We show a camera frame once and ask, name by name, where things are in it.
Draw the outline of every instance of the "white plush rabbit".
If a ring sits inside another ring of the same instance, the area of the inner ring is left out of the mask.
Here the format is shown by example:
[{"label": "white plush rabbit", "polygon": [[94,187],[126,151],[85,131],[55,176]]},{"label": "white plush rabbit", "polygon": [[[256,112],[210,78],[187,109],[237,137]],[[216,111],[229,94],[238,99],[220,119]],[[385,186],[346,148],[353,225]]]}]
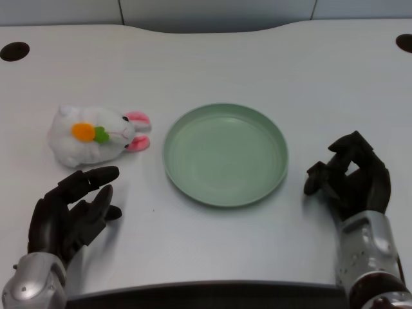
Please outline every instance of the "white plush rabbit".
[{"label": "white plush rabbit", "polygon": [[149,117],[140,112],[121,114],[92,106],[61,106],[48,133],[50,148],[59,162],[69,167],[111,160],[123,150],[149,147],[147,136],[136,132],[150,129]]}]

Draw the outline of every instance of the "green leaf decoration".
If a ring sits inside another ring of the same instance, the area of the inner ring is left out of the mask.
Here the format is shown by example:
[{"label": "green leaf decoration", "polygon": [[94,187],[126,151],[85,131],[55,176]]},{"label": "green leaf decoration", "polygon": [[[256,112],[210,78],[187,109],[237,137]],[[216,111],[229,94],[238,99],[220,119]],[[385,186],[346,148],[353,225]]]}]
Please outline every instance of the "green leaf decoration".
[{"label": "green leaf decoration", "polygon": [[93,139],[96,143],[104,144],[109,141],[110,136],[104,131],[104,127],[95,127],[95,138]]}]

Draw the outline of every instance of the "green plate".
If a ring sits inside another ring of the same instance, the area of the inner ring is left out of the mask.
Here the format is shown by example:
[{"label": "green plate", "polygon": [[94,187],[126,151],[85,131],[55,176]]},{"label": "green plate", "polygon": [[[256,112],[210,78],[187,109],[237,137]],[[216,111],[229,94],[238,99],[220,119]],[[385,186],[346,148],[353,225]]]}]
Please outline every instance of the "green plate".
[{"label": "green plate", "polygon": [[166,136],[163,159],[177,188],[222,207],[264,198],[288,169],[280,130],[261,113],[235,104],[211,104],[185,114]]}]

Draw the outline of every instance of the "plate rim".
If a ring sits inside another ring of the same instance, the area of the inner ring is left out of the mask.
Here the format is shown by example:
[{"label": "plate rim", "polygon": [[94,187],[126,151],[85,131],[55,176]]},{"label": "plate rim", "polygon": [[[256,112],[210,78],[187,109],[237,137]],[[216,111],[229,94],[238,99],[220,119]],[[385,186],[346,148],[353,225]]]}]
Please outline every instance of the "plate rim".
[{"label": "plate rim", "polygon": [[[254,200],[248,201],[248,202],[246,202],[246,203],[222,205],[222,204],[217,204],[217,203],[211,203],[211,202],[209,202],[209,201],[202,200],[201,198],[195,198],[194,196],[190,195],[190,194],[187,193],[185,190],[183,190],[183,189],[176,183],[176,181],[175,181],[175,180],[173,179],[173,177],[171,176],[172,173],[170,172],[170,170],[168,169],[167,164],[166,164],[166,160],[165,160],[165,145],[166,145],[167,138],[169,137],[170,132],[171,132],[172,129],[175,127],[175,125],[176,125],[177,123],[179,123],[179,121],[180,121],[181,119],[183,119],[186,115],[188,115],[189,113],[192,113],[193,111],[196,111],[197,109],[206,108],[206,107],[209,107],[209,106],[218,106],[218,105],[239,106],[239,107],[241,107],[241,108],[250,109],[250,110],[252,110],[252,111],[254,111],[254,112],[256,112],[256,113],[259,113],[260,115],[262,115],[262,116],[264,116],[266,119],[268,119],[268,120],[279,130],[280,136],[281,136],[283,142],[285,143],[286,160],[285,160],[285,164],[284,164],[284,167],[283,167],[283,172],[282,172],[281,177],[279,177],[278,181],[274,184],[273,188],[271,188],[271,190],[269,190],[266,194],[264,194],[264,195],[262,195],[262,196],[260,196],[260,197],[258,197],[258,198],[255,198]],[[260,200],[262,200],[263,198],[266,198],[269,194],[271,194],[272,192],[274,192],[274,190],[275,190],[275,189],[281,184],[281,182],[285,179],[285,176],[288,174],[288,167],[289,167],[289,148],[288,148],[288,143],[286,142],[286,138],[285,138],[282,130],[280,130],[280,128],[272,121],[272,119],[270,119],[269,117],[267,117],[265,114],[261,113],[260,111],[254,109],[254,108],[250,108],[250,107],[248,107],[248,106],[241,105],[241,104],[224,103],[224,102],[220,102],[220,103],[210,103],[210,104],[205,104],[205,105],[202,105],[202,106],[198,106],[198,107],[196,107],[196,108],[192,108],[191,110],[187,111],[187,112],[184,113],[182,116],[180,116],[176,121],[173,122],[173,124],[170,126],[169,130],[167,131],[166,136],[165,136],[164,141],[163,141],[163,146],[162,146],[162,161],[163,161],[163,167],[164,167],[164,169],[165,169],[165,172],[166,172],[166,174],[167,174],[167,177],[169,177],[169,179],[173,182],[173,185],[174,185],[176,188],[178,188],[182,193],[184,193],[184,195],[188,196],[189,198],[193,199],[194,201],[199,201],[199,202],[201,202],[201,203],[203,203],[203,204],[205,204],[205,205],[213,206],[213,207],[226,207],[226,208],[242,207],[242,206],[246,206],[246,205],[250,205],[250,204],[256,203],[257,201],[260,201]]]}]

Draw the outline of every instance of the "pink bunny ear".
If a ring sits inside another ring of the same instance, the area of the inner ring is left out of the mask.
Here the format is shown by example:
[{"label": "pink bunny ear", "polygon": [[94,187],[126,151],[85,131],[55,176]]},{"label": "pink bunny ear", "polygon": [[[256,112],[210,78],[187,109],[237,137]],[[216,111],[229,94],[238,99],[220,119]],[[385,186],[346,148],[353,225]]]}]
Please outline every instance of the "pink bunny ear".
[{"label": "pink bunny ear", "polygon": [[145,113],[141,113],[139,111],[131,111],[130,113],[126,113],[125,116],[129,120],[141,121],[141,122],[144,122],[145,124],[150,124],[149,117]]},{"label": "pink bunny ear", "polygon": [[133,141],[126,148],[126,151],[142,151],[150,146],[150,140],[147,136],[141,135],[135,137]]},{"label": "pink bunny ear", "polygon": [[145,113],[131,111],[125,116],[133,123],[136,132],[150,131],[150,119]]}]

